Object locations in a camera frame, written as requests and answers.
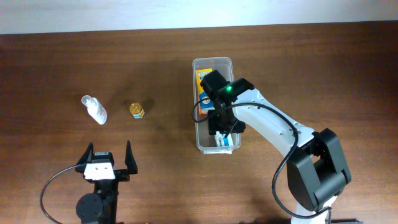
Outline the white Panadol box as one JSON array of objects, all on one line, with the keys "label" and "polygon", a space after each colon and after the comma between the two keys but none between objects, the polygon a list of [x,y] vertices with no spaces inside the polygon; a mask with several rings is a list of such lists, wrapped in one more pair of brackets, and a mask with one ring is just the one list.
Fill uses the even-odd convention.
[{"label": "white Panadol box", "polygon": [[215,141],[218,147],[229,147],[229,140],[226,134],[221,134],[219,131],[215,134]]}]

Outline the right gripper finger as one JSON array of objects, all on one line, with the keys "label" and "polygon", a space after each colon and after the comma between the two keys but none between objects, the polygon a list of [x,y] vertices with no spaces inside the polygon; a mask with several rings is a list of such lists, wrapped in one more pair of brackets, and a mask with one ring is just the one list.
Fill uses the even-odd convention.
[{"label": "right gripper finger", "polygon": [[208,112],[208,134],[215,135],[217,132],[223,133],[224,128],[221,125],[221,116],[215,111]]},{"label": "right gripper finger", "polygon": [[246,123],[236,119],[228,128],[228,134],[229,133],[236,133],[240,134],[243,133],[244,130],[246,129]]}]

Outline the yellow blue medicine box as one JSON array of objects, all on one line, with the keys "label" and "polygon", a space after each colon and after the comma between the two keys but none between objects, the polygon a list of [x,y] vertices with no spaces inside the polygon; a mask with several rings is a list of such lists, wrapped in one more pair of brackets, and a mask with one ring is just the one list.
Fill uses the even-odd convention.
[{"label": "yellow blue medicine box", "polygon": [[197,96],[198,100],[200,101],[198,105],[198,112],[199,115],[205,115],[208,113],[209,110],[213,110],[213,102],[209,99],[208,95],[205,93],[203,87],[200,85],[201,81],[204,79],[205,75],[212,72],[212,68],[205,68],[201,70],[195,71],[195,77],[197,81]]}]

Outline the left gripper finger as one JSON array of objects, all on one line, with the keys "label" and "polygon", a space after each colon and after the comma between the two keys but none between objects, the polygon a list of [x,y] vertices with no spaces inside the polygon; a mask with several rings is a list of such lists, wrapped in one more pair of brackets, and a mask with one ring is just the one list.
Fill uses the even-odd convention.
[{"label": "left gripper finger", "polygon": [[82,164],[86,164],[87,162],[92,160],[92,156],[93,156],[93,143],[89,143],[86,151],[83,153],[83,155],[79,158],[77,165],[82,165]]},{"label": "left gripper finger", "polygon": [[138,167],[137,167],[136,160],[132,153],[132,147],[131,147],[130,140],[127,140],[127,144],[126,144],[125,165],[127,167],[129,174],[137,174],[138,173]]}]

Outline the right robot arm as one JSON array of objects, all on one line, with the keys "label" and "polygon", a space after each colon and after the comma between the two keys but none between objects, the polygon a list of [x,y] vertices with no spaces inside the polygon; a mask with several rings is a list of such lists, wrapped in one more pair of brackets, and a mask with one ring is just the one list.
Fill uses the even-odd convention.
[{"label": "right robot arm", "polygon": [[228,81],[213,70],[198,84],[212,103],[206,117],[208,134],[217,147],[233,146],[233,134],[246,126],[255,129],[282,155],[271,183],[274,200],[292,223],[331,223],[331,205],[351,182],[351,173],[338,136],[330,129],[316,132],[300,124],[267,101],[244,78]]}]

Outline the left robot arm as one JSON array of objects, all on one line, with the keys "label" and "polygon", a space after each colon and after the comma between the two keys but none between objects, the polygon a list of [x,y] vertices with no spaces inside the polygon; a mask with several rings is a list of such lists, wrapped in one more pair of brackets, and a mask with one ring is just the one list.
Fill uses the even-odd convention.
[{"label": "left robot arm", "polygon": [[82,223],[116,224],[119,183],[130,181],[130,176],[138,173],[129,141],[124,163],[125,169],[115,169],[112,153],[95,152],[93,143],[89,143],[75,168],[94,185],[93,192],[82,196],[76,204],[76,214]]}]

